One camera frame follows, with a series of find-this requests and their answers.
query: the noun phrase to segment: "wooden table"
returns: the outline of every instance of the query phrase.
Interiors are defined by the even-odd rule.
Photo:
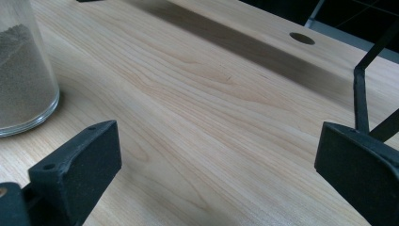
[[[32,5],[61,101],[0,139],[0,181],[25,186],[44,156],[117,120],[122,170],[86,225],[368,224],[313,167],[323,121],[354,124],[363,51],[236,0]],[[398,69],[367,71],[372,127],[399,106]]]

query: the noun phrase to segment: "glass jar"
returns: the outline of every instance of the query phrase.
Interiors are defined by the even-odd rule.
[[[44,122],[59,88],[28,0],[0,0],[0,137]]]

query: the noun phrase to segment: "grommet hole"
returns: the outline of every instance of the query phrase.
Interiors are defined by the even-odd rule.
[[[299,34],[299,33],[291,32],[290,36],[294,40],[297,40],[299,42],[302,42],[302,43],[305,43],[305,44],[308,44],[308,45],[314,45],[316,43],[313,39],[309,38],[308,36],[302,35],[302,34]]]

